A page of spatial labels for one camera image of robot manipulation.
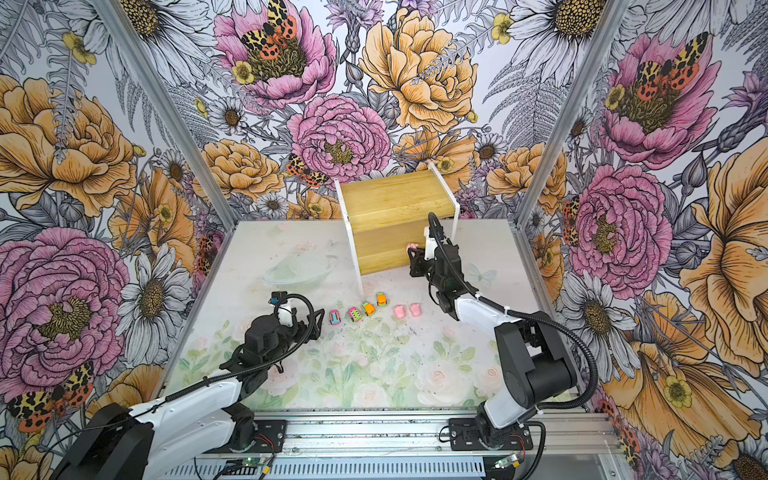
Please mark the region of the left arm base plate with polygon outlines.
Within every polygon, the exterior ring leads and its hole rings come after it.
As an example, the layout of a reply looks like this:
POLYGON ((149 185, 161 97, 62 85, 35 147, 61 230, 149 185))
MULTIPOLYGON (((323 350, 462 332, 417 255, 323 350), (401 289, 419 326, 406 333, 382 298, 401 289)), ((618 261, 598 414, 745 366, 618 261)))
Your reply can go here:
POLYGON ((234 439, 206 454, 281 453, 286 440, 286 420, 254 420, 244 432, 236 431, 234 439))

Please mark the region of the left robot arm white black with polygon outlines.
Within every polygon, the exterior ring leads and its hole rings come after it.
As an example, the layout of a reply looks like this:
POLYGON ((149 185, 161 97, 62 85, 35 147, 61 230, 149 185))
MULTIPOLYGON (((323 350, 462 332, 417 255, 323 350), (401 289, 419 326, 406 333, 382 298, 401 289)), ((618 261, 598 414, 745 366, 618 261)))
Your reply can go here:
POLYGON ((244 342, 213 375, 149 402, 109 404, 92 417, 54 469, 55 479, 158 479, 208 451, 242 450, 256 437, 244 405, 270 369, 316 340, 325 311, 304 322, 294 308, 275 307, 256 318, 244 342))

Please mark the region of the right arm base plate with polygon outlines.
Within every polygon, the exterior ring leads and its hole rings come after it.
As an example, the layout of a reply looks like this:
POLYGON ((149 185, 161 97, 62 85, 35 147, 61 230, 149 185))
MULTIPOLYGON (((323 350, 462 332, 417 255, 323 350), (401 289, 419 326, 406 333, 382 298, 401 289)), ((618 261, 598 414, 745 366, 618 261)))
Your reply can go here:
POLYGON ((448 442, 453 451, 529 451, 533 448, 530 430, 517 423, 494 427, 485 417, 450 418, 448 442))

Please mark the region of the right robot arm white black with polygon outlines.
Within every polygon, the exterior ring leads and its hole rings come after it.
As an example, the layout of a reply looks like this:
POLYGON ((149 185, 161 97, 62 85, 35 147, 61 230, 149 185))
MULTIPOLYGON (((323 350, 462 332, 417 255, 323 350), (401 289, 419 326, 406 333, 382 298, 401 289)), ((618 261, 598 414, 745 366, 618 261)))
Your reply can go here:
POLYGON ((444 313, 496 342, 502 386, 481 403, 474 421, 483 444, 502 446, 542 410, 580 405, 580 398, 554 400, 577 383, 564 328, 542 311, 518 312, 483 296, 464 280, 456 245, 429 238, 424 248, 409 245, 407 254, 410 275, 427 279, 430 295, 444 313))

